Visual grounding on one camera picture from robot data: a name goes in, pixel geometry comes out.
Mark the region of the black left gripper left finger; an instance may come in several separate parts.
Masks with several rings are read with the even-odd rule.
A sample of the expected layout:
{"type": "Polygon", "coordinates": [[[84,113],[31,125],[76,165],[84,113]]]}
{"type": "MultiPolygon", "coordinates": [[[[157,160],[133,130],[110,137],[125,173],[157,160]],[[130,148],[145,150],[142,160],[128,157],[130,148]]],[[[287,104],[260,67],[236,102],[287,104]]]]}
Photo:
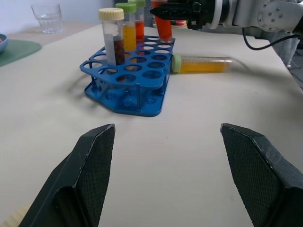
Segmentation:
{"type": "Polygon", "coordinates": [[[51,172],[22,227],[97,227],[110,178],[115,125],[83,134],[51,172]]]}

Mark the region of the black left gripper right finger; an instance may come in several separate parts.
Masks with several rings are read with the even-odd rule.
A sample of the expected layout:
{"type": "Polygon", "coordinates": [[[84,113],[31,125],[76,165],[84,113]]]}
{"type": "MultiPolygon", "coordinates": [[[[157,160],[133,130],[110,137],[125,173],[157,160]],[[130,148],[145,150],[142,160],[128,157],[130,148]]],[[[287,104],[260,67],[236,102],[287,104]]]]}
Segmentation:
{"type": "Polygon", "coordinates": [[[251,129],[220,128],[233,181],[255,227],[303,225],[303,174],[251,129]]]}

